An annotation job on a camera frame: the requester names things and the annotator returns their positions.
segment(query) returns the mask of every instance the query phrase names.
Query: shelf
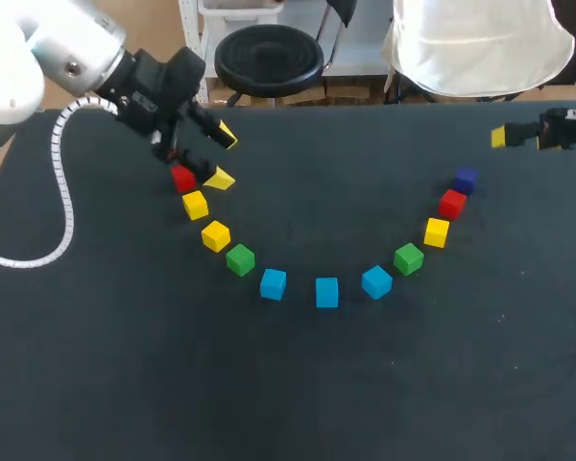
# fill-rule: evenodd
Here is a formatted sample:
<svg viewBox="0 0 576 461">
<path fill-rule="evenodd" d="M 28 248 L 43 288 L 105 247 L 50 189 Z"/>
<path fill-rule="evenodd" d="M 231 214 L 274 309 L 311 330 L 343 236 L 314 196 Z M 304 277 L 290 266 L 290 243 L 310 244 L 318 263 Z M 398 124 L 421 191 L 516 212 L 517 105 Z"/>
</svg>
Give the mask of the shelf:
<svg viewBox="0 0 576 461">
<path fill-rule="evenodd" d="M 316 36 L 322 22 L 324 0 L 288 0 L 279 14 L 278 22 Z M 334 64 L 324 72 L 326 77 L 387 75 L 388 65 L 382 59 L 384 38 L 391 25 L 392 7 L 389 0 L 361 0 L 348 29 L 341 38 Z M 321 46 L 327 61 L 339 28 L 339 18 L 331 12 Z M 203 35 L 204 58 L 207 63 L 205 76 L 217 78 L 213 59 L 217 43 Z"/>
</svg>

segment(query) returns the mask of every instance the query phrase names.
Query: dark blue cube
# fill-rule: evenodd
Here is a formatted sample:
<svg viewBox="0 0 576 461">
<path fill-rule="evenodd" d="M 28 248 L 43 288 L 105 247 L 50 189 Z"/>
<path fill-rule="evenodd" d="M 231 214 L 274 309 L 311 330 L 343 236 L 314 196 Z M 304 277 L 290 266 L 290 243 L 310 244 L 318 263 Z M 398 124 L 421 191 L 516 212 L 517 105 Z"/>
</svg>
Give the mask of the dark blue cube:
<svg viewBox="0 0 576 461">
<path fill-rule="evenodd" d="M 363 274 L 361 286 L 369 296 L 375 300 L 379 300 L 391 291 L 393 278 L 380 266 L 375 266 Z"/>
<path fill-rule="evenodd" d="M 332 309 L 339 307 L 339 281 L 316 279 L 316 307 Z"/>
<path fill-rule="evenodd" d="M 457 192 L 465 195 L 473 194 L 473 189 L 476 185 L 476 178 L 478 177 L 478 172 L 470 168 L 462 168 L 457 173 L 454 178 L 454 184 L 452 188 Z"/>
<path fill-rule="evenodd" d="M 286 273 L 267 269 L 260 281 L 260 296 L 268 300 L 281 301 L 286 289 Z"/>
</svg>

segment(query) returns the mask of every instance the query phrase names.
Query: black table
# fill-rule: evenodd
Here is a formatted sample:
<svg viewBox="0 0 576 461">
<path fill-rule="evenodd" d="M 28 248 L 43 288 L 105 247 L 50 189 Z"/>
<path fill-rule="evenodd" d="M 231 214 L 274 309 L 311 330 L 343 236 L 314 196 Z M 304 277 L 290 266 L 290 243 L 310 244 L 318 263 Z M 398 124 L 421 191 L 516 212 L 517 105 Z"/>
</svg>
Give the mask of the black table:
<svg viewBox="0 0 576 461">
<path fill-rule="evenodd" d="M 576 460 L 576 151 L 490 147 L 547 107 L 231 109 L 234 152 L 183 134 L 237 179 L 194 223 L 142 139 L 76 115 L 72 247 L 0 268 L 0 461 Z M 0 255 L 60 240 L 55 117 L 0 171 Z M 422 248 L 462 166 L 480 177 L 447 248 L 368 300 L 361 274 Z M 243 279 L 203 246 L 212 218 L 256 252 Z M 281 303 L 258 297 L 267 267 Z"/>
</svg>

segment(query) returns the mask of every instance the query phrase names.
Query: black stool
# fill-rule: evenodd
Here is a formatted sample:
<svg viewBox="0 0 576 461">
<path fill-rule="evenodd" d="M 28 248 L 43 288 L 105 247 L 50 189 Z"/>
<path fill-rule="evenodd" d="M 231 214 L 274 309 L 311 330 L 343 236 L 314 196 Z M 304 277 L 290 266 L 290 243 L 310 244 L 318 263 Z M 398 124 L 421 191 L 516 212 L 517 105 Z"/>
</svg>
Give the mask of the black stool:
<svg viewBox="0 0 576 461">
<path fill-rule="evenodd" d="M 326 0 L 323 21 L 314 39 L 299 29 L 276 24 L 250 26 L 233 32 L 215 52 L 218 78 L 235 94 L 234 106 L 242 94 L 257 98 L 281 98 L 305 91 L 318 82 L 332 65 L 343 31 L 354 15 L 356 0 Z M 319 41 L 334 9 L 342 20 L 327 63 Z"/>
</svg>

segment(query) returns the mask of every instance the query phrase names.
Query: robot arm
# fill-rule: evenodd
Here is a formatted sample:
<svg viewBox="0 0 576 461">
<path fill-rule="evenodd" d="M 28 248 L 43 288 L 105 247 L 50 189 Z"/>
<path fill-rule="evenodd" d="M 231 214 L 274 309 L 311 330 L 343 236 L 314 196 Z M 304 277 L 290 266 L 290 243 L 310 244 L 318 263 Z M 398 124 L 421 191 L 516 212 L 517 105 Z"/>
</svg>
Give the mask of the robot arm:
<svg viewBox="0 0 576 461">
<path fill-rule="evenodd" d="M 124 48 L 125 31 L 85 0 L 0 0 L 0 147 L 39 107 L 43 74 L 76 97 L 93 91 L 118 107 L 118 120 L 152 139 L 155 154 L 212 174 L 187 151 L 175 152 L 186 117 L 225 148 L 236 144 L 226 125 L 195 100 L 204 61 L 181 48 L 168 62 Z"/>
</svg>

